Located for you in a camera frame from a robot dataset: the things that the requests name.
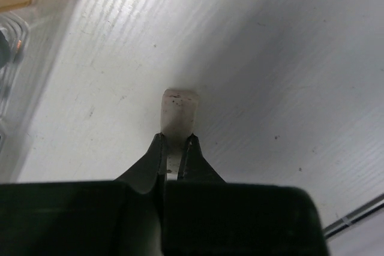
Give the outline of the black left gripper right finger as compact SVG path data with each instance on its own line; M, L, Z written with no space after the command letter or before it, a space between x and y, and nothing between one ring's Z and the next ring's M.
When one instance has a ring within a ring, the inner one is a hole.
M178 179L163 194L165 255L328 255L311 197L290 186L227 183L184 146Z

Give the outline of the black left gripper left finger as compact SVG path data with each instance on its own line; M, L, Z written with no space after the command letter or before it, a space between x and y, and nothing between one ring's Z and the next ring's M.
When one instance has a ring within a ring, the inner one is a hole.
M2 255L161 255L163 135L115 180L1 186Z

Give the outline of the grey white eraser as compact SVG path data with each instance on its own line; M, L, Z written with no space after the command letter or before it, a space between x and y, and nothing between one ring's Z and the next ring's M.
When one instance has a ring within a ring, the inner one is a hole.
M192 91L167 89L161 101L160 131L167 142L166 173L169 180L178 178L183 149L193 133L199 103Z

